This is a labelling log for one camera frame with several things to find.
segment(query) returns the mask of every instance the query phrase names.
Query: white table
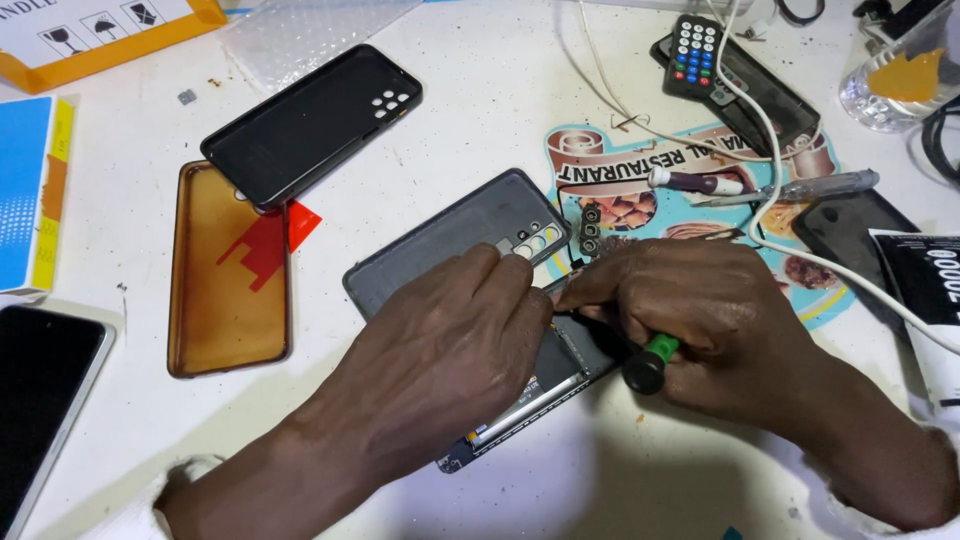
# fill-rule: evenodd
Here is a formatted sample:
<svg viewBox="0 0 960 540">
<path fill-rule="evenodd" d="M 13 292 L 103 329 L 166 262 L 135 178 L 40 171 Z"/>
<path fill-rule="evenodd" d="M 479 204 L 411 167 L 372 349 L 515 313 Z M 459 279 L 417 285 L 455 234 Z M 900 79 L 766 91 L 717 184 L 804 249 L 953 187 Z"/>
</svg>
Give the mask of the white table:
<svg viewBox="0 0 960 540">
<path fill-rule="evenodd" d="M 960 195 L 912 162 L 906 147 L 919 148 L 916 140 L 874 134 L 837 103 L 841 76 L 867 56 L 852 6 L 828 2 L 806 29 L 779 20 L 765 43 L 746 46 L 812 100 L 845 169 L 878 171 L 878 190 L 926 231 L 960 230 Z M 571 64 L 599 84 L 575 10 L 546 0 L 425 4 L 375 36 L 424 82 L 425 101 L 300 198 L 324 221 L 294 258 L 290 358 L 197 380 L 174 380 L 165 367 L 178 172 L 201 158 L 204 136 L 265 96 L 215 34 L 59 88 L 80 106 L 54 297 L 125 311 L 127 321 L 27 536 L 86 529 L 175 457 L 232 454 L 300 404 L 363 326 L 340 281 L 354 262 L 509 167 L 546 191 L 547 130 L 606 128 L 611 118 Z M 771 10 L 758 2 L 742 22 Z M 666 131 L 714 121 L 660 91 L 647 51 L 676 13 L 589 12 L 628 104 Z M 183 106 L 177 94 L 188 88 L 198 100 Z M 0 99 L 19 95 L 0 86 Z M 609 133 L 617 143 L 640 139 L 636 129 Z M 912 355 L 860 304 L 815 336 L 898 405 L 907 407 L 907 389 L 924 395 Z M 828 514 L 823 482 L 795 447 L 635 399 L 609 377 L 456 475 L 431 464 L 385 487 L 324 538 L 718 539 L 728 526 L 753 539 L 857 537 Z"/>
</svg>

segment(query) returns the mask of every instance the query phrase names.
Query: sleeve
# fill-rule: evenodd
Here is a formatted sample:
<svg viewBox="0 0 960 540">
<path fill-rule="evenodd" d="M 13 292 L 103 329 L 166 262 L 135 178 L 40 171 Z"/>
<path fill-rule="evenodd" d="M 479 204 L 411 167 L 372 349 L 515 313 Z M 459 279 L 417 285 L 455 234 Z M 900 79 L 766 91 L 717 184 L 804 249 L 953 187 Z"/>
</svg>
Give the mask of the sleeve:
<svg viewBox="0 0 960 540">
<path fill-rule="evenodd" d="M 960 454 L 957 452 L 960 449 L 960 433 L 951 433 L 944 430 L 944 434 L 953 449 L 954 457 L 957 458 Z M 958 461 L 957 467 L 960 470 L 960 461 Z M 841 519 L 872 540 L 956 540 L 960 538 L 960 516 L 953 518 L 952 521 L 940 528 L 903 532 L 892 525 L 864 514 L 852 506 L 841 503 L 833 493 L 828 494 L 828 504 L 834 514 L 840 516 Z"/>
<path fill-rule="evenodd" d="M 154 509 L 156 499 L 171 484 L 192 482 L 220 465 L 215 455 L 191 455 L 171 463 L 129 503 L 111 513 L 82 540 L 173 540 L 167 520 Z"/>
</svg>

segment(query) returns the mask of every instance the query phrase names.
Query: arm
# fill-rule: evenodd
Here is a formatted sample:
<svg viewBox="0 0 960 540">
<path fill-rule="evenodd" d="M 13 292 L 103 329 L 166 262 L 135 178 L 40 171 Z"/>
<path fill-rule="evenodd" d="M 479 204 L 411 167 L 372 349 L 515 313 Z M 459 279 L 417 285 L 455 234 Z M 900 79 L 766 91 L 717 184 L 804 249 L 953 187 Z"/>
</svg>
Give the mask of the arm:
<svg viewBox="0 0 960 540">
<path fill-rule="evenodd" d="M 156 503 L 177 540 L 313 538 L 491 421 L 530 379 L 550 300 L 471 248 L 399 289 L 275 429 Z"/>
<path fill-rule="evenodd" d="M 817 347 L 750 247 L 645 240 L 588 266 L 557 308 L 619 325 L 639 344 L 651 331 L 678 337 L 665 400 L 794 442 L 860 511 L 901 530 L 936 528 L 960 511 L 943 435 Z"/>
</svg>

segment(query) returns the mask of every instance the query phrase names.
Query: brown phone case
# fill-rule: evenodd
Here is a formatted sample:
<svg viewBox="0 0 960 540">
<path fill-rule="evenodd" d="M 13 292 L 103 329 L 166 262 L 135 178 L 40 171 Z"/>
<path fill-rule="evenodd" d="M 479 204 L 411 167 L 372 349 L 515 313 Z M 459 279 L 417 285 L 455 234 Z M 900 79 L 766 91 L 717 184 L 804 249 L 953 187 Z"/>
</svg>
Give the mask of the brown phone case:
<svg viewBox="0 0 960 540">
<path fill-rule="evenodd" d="M 208 161 L 180 170 L 167 371 L 178 379 L 284 359 L 285 209 L 258 214 Z"/>
</svg>

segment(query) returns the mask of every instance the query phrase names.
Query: white phone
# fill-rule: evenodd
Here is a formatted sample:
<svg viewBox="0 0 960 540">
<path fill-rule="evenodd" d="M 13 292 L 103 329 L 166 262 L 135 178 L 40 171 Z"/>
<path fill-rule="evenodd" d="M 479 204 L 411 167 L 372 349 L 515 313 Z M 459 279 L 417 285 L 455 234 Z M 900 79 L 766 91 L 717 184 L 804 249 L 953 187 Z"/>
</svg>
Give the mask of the white phone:
<svg viewBox="0 0 960 540">
<path fill-rule="evenodd" d="M 0 309 L 0 536 L 19 537 L 116 339 L 110 324 Z"/>
</svg>

